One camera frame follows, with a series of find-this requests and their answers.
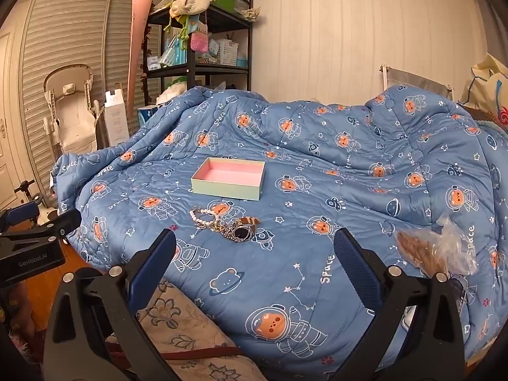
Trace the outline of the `brown strap wristwatch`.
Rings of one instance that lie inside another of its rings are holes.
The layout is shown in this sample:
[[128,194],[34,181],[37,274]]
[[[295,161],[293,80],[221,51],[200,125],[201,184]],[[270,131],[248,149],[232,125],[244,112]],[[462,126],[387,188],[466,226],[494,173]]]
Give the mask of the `brown strap wristwatch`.
[[261,221],[257,217],[240,217],[226,226],[222,235],[224,238],[241,244],[253,238]]

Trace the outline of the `pink lined jewelry box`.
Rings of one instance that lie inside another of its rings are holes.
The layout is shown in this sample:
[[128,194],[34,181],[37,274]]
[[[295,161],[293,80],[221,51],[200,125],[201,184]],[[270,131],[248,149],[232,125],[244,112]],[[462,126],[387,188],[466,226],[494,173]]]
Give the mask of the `pink lined jewelry box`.
[[195,194],[260,200],[265,162],[208,157],[191,177]]

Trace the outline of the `floral bed sheet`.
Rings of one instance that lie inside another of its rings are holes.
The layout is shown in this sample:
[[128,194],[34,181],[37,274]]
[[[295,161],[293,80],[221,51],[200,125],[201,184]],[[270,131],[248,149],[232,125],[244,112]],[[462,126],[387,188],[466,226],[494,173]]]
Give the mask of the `floral bed sheet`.
[[183,380],[264,380],[254,362],[175,285],[162,280],[138,321]]

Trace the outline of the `plastic bag with brown item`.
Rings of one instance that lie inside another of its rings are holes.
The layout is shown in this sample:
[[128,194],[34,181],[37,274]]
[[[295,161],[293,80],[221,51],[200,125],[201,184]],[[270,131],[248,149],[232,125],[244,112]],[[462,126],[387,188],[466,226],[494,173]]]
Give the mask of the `plastic bag with brown item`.
[[478,270],[476,251],[466,233],[448,216],[437,221],[438,231],[401,229],[395,241],[401,256],[428,277],[436,273],[472,275]]

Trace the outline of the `white cardboard box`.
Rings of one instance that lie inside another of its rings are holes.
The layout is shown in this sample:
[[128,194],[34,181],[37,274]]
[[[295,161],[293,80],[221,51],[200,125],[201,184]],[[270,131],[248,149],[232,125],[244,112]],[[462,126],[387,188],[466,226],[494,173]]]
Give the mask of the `white cardboard box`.
[[129,139],[127,114],[121,88],[107,91],[104,103],[104,122],[110,146]]

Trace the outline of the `white baby high chair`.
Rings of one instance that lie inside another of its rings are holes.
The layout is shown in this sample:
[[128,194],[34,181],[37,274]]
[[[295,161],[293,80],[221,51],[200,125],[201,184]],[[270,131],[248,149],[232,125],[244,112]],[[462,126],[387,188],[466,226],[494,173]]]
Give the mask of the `white baby high chair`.
[[93,81],[87,64],[68,64],[45,77],[43,91],[50,116],[43,120],[43,128],[55,159],[97,149],[97,114],[90,96]]

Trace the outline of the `blue astronaut print quilt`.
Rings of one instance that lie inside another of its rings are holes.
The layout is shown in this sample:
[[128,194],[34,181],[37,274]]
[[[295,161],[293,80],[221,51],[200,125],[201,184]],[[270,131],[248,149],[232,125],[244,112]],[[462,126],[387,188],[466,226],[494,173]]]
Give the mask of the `blue astronaut print quilt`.
[[[195,194],[208,157],[265,162],[260,200]],[[342,228],[415,275],[395,233],[448,216],[478,263],[459,279],[466,357],[507,320],[507,136],[428,91],[344,106],[195,87],[126,142],[62,155],[51,175],[59,210],[81,212],[69,242],[86,262],[107,270],[172,230],[166,280],[280,380],[328,378],[373,319],[335,256]],[[222,231],[240,217],[261,224],[237,244]]]

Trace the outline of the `white louvered closet door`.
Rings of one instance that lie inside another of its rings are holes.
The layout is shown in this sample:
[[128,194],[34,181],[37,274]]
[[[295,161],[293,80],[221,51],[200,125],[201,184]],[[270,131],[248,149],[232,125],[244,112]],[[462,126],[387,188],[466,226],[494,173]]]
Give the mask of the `white louvered closet door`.
[[20,61],[20,109],[28,157],[37,187],[47,201],[50,151],[43,120],[50,110],[43,81],[58,67],[87,64],[91,95],[102,100],[116,84],[127,84],[131,0],[28,0]]

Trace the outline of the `black metal shelf rack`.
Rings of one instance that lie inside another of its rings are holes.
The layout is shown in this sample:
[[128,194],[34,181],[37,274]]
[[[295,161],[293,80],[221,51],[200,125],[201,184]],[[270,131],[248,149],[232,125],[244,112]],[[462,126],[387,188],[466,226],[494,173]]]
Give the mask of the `black metal shelf rack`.
[[151,103],[148,81],[185,77],[190,89],[211,84],[212,76],[241,76],[251,89],[253,0],[213,0],[198,14],[175,16],[177,0],[164,0],[146,21],[142,42],[141,84]]

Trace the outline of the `pink folded umbrella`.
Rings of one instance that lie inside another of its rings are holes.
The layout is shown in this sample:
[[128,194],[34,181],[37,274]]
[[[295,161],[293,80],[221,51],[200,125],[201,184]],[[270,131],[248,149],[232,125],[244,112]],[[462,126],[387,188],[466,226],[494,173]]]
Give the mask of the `pink folded umbrella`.
[[139,69],[139,56],[145,35],[145,26],[151,11],[152,0],[131,0],[131,33],[129,47],[129,66],[127,75],[127,118],[133,118],[136,76]]

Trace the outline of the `cream tote bag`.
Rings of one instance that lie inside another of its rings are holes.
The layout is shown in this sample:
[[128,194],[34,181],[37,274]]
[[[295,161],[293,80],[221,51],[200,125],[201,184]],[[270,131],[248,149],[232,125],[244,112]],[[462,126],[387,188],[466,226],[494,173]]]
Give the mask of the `cream tote bag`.
[[490,53],[470,69],[459,102],[476,120],[495,123],[505,132],[508,124],[507,67]]

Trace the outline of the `white metal bed rail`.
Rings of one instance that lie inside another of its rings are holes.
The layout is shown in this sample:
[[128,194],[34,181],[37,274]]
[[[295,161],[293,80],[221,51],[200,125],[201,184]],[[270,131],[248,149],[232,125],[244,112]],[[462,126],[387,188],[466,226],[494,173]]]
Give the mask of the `white metal bed rail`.
[[436,93],[450,100],[454,99],[454,89],[448,84],[441,84],[426,77],[408,71],[394,69],[386,64],[379,68],[382,77],[383,89],[387,90],[393,85],[411,85],[422,90]]

